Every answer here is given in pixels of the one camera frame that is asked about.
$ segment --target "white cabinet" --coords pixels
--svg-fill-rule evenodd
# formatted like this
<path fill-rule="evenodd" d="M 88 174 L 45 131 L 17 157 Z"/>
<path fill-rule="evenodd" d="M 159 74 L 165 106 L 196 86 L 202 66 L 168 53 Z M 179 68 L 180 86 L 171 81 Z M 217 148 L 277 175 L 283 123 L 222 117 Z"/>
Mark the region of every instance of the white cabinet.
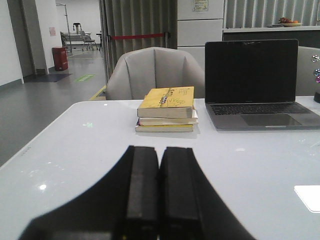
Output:
<path fill-rule="evenodd" d="M 177 1 L 178 49 L 190 53 L 202 69 L 205 69 L 206 42 L 222 40 L 223 16 L 224 0 Z"/>

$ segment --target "bowl of fruit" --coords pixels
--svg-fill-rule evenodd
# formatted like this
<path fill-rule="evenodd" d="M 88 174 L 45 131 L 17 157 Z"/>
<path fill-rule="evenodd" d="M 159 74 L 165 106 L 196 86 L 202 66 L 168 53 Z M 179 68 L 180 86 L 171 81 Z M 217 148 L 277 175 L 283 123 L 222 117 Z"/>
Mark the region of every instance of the bowl of fruit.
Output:
<path fill-rule="evenodd" d="M 283 25 L 284 27 L 298 27 L 302 25 L 302 23 L 299 22 L 298 20 L 292 21 L 291 19 L 286 17 L 280 18 L 278 23 Z"/>

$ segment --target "white table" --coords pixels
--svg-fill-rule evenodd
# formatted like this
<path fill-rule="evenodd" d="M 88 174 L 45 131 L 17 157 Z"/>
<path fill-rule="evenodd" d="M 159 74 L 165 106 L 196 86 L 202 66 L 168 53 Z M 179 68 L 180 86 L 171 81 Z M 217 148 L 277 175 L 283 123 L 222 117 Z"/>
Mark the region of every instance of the white table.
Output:
<path fill-rule="evenodd" d="M 311 97 L 297 101 L 320 114 Z M 0 168 L 0 239 L 73 199 L 120 159 L 128 145 L 193 148 L 203 172 L 258 240 L 318 240 L 320 213 L 296 185 L 320 185 L 320 130 L 218 132 L 196 99 L 194 132 L 135 132 L 140 100 L 76 103 Z"/>

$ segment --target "red rope barrier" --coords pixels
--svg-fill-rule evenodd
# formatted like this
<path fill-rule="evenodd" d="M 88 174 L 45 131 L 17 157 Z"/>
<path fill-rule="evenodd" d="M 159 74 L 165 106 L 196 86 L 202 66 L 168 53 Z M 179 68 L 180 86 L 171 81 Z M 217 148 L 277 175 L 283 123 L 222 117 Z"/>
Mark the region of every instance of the red rope barrier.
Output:
<path fill-rule="evenodd" d="M 145 34 L 145 35 L 132 35 L 132 36 L 111 36 L 113 40 L 127 40 L 127 39 L 149 39 L 164 37 L 164 33 Z"/>

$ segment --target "laptop keyboard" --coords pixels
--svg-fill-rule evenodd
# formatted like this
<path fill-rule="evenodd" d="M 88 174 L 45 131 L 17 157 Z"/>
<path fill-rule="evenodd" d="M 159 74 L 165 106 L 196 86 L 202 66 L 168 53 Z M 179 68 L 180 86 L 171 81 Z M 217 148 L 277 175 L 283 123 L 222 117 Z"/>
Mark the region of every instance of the laptop keyboard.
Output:
<path fill-rule="evenodd" d="M 216 115 L 305 114 L 309 111 L 295 103 L 211 104 Z"/>

